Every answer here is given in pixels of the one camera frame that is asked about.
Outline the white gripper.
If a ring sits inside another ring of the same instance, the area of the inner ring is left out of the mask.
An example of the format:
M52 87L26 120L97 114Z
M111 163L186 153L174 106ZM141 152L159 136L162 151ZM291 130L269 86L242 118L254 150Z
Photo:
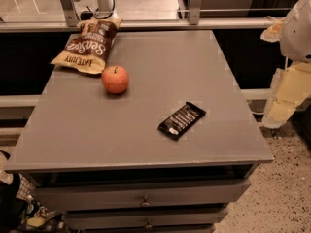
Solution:
M267 19L272 25L260 38L270 43L280 40L281 53L292 61L300 61L285 70L277 69L273 75L262 124L277 129L311 95L311 0L298 0L285 18Z

